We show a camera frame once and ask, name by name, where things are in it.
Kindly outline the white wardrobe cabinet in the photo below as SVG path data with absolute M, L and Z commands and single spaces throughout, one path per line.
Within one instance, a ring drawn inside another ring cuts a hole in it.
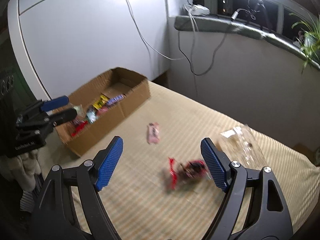
M 37 99 L 71 94 L 115 67 L 150 80 L 169 68 L 165 0 L 10 0 L 8 27 Z

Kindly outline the Snickers bar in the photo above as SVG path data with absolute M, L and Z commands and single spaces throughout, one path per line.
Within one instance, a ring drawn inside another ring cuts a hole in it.
M 106 102 L 106 106 L 107 107 L 111 107 L 114 104 L 116 104 L 116 103 L 120 102 L 121 100 L 123 100 L 124 98 L 125 98 L 125 94 L 119 94 L 119 95 L 115 96 L 114 98 L 109 99 Z

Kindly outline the pink small snack packet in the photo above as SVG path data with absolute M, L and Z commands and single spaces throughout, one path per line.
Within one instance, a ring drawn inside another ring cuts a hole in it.
M 159 124 L 157 122 L 151 122 L 148 124 L 147 142 L 149 144 L 158 144 L 159 141 Z

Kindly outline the clear plastic snack bag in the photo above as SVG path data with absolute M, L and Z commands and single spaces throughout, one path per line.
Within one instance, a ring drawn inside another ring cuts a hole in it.
M 262 150 L 247 125 L 235 126 L 221 132 L 218 145 L 231 161 L 238 161 L 243 167 L 261 170 L 267 166 Z

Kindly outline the grey stone window sill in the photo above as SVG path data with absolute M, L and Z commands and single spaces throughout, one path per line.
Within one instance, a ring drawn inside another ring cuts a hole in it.
M 307 59 L 305 54 L 296 46 L 286 42 L 284 39 L 277 37 L 274 33 L 247 26 L 241 22 L 233 22 L 222 18 L 212 18 L 204 16 L 177 16 L 175 18 L 174 27 L 178 32 L 192 31 L 193 33 L 224 33 L 236 34 L 244 37 L 249 37 L 254 40 L 265 40 L 268 43 L 288 51 L 298 58 L 303 59 L 310 64 L 313 68 L 319 70 L 319 63 L 312 59 Z

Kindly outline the brown cardboard box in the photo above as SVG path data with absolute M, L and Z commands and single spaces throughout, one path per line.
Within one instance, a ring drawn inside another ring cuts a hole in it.
M 117 67 L 101 73 L 70 94 L 70 104 L 82 106 L 84 111 L 97 102 L 101 95 L 113 99 L 122 94 L 123 99 L 108 107 L 95 122 L 86 124 L 76 135 L 71 135 L 71 124 L 58 126 L 56 131 L 62 143 L 76 155 L 84 155 L 148 100 L 150 89 L 147 77 Z

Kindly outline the green spider plant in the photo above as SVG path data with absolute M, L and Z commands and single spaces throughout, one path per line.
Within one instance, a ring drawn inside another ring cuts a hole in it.
M 304 41 L 299 42 L 300 51 L 305 56 L 301 74 L 303 74 L 307 66 L 312 67 L 313 62 L 319 64 L 319 15 L 316 19 L 313 19 L 311 16 L 309 17 L 311 23 L 300 18 L 299 21 L 291 25 L 292 29 L 299 25 L 303 25 L 306 28 L 306 30 L 301 29 L 304 33 Z

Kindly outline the white power strip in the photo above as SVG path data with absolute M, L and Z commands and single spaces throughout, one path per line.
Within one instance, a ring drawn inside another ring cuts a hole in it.
M 185 4 L 184 7 L 187 13 L 193 16 L 210 15 L 210 10 L 202 5 Z

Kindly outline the red clear dried fruit bag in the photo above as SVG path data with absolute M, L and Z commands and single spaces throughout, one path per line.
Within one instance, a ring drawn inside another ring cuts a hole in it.
M 75 137 L 78 133 L 80 133 L 85 126 L 88 124 L 87 120 L 79 120 L 75 119 L 71 122 L 71 137 Z

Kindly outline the striped beige mattress cover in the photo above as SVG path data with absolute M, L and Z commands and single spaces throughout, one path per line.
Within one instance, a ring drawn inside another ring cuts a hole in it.
M 179 179 L 171 170 L 200 160 L 200 142 L 217 144 L 239 122 L 155 83 L 150 98 L 83 156 L 69 151 L 56 133 L 38 160 L 47 175 L 53 165 L 75 167 L 93 159 L 116 135 L 124 150 L 113 176 L 99 195 L 122 239 L 201 239 L 224 198 L 210 176 Z

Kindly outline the yellow candy packet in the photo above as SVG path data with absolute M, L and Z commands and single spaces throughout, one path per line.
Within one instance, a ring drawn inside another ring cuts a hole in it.
M 104 94 L 100 94 L 99 99 L 93 103 L 93 108 L 95 108 L 96 110 L 101 109 L 107 102 L 108 102 L 109 98 L 107 96 L 105 96 Z

